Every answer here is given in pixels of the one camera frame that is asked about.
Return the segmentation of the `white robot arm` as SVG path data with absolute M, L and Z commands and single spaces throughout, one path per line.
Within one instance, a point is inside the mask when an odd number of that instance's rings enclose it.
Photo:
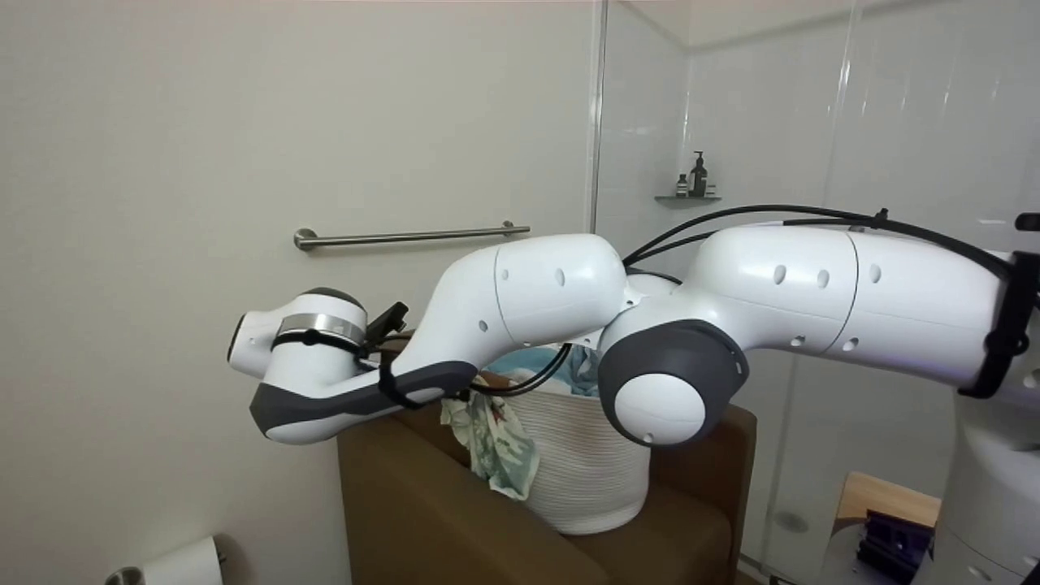
M 746 225 L 707 238 L 677 283 L 638 277 L 597 234 L 454 260 L 405 347 L 363 372 L 366 311 L 308 291 L 247 311 L 229 360 L 258 379 L 275 443 L 457 398 L 495 359 L 597 347 L 605 420 L 638 447 L 707 436 L 759 347 L 928 378 L 960 394 L 960 449 L 928 585 L 1037 585 L 1037 260 L 918 234 Z

